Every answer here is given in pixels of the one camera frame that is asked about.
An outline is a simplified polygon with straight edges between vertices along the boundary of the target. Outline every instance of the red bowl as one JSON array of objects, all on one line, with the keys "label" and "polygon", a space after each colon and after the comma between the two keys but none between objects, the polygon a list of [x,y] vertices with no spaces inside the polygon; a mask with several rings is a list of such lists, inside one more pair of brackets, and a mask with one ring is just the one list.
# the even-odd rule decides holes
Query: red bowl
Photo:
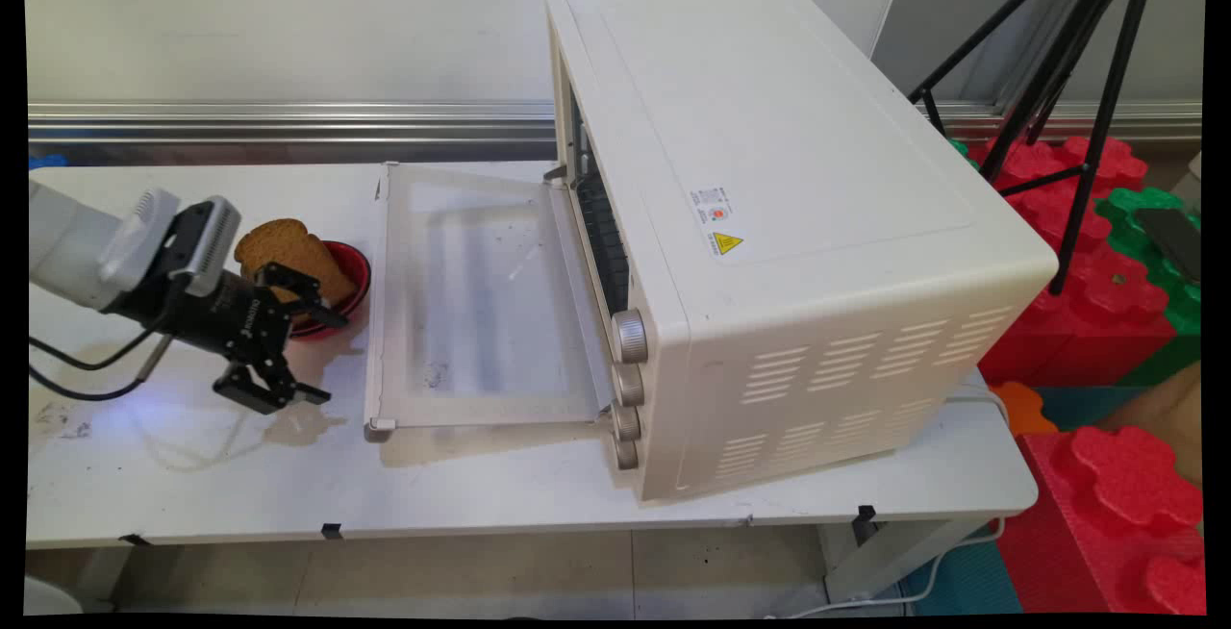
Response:
[{"label": "red bowl", "polygon": [[[337,268],[342,270],[342,274],[351,278],[351,283],[358,287],[355,294],[347,297],[337,305],[339,314],[351,319],[355,310],[359,309],[359,303],[368,295],[368,288],[372,287],[372,265],[368,263],[368,257],[363,256],[359,249],[352,247],[350,244],[325,240],[325,249],[329,249],[330,255],[334,256],[334,262],[337,263]],[[311,343],[311,341],[329,339],[341,330],[342,327],[327,327],[321,323],[309,319],[304,326],[292,327],[291,340]]]}]

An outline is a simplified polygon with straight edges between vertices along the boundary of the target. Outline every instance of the slice of bread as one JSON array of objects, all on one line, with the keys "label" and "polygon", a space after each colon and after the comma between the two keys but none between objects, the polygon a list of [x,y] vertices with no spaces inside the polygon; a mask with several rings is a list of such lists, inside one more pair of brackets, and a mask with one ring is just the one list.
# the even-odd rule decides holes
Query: slice of bread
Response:
[{"label": "slice of bread", "polygon": [[[320,297],[331,308],[336,308],[356,290],[351,278],[337,268],[325,242],[294,218],[266,222],[244,235],[235,244],[235,261],[240,265],[240,273],[247,279],[254,278],[256,271],[271,261],[299,273],[311,274],[320,279]],[[283,303],[297,299],[294,293],[282,288],[273,288],[273,294]]]}]

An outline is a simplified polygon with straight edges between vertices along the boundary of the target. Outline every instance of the oven door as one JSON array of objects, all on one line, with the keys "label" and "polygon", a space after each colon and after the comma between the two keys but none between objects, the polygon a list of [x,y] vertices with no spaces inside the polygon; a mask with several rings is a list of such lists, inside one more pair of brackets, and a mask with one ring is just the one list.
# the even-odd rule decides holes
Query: oven door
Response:
[{"label": "oven door", "polygon": [[575,191],[545,161],[389,165],[364,425],[591,422],[614,396]]}]

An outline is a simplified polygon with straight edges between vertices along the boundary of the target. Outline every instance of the yellow warning sticker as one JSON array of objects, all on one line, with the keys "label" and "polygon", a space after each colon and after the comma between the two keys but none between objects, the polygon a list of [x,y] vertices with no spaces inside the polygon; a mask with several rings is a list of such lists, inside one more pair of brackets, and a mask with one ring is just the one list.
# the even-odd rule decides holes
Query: yellow warning sticker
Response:
[{"label": "yellow warning sticker", "polygon": [[731,238],[730,235],[723,235],[721,231],[714,231],[714,244],[718,245],[718,252],[725,255],[725,252],[731,251],[742,242],[740,238]]}]

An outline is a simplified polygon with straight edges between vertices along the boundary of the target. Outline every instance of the blue object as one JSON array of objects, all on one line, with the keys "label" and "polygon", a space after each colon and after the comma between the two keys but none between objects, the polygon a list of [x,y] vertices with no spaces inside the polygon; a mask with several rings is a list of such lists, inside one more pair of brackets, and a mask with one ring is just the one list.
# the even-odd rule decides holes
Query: blue object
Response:
[{"label": "blue object", "polygon": [[[985,526],[975,535],[990,535]],[[904,580],[906,593],[915,596],[927,587],[933,560]],[[944,617],[954,614],[1022,614],[1013,581],[996,543],[958,548],[944,555],[936,572],[936,585],[928,597],[916,601],[915,614]]]},{"label": "blue object", "polygon": [[69,160],[59,155],[59,153],[52,156],[43,156],[43,159],[30,159],[31,170],[38,170],[39,167],[66,167],[66,165],[69,165]]},{"label": "blue object", "polygon": [[1043,396],[1043,417],[1061,432],[1094,425],[1141,395],[1147,387],[1056,387],[1034,389]]}]

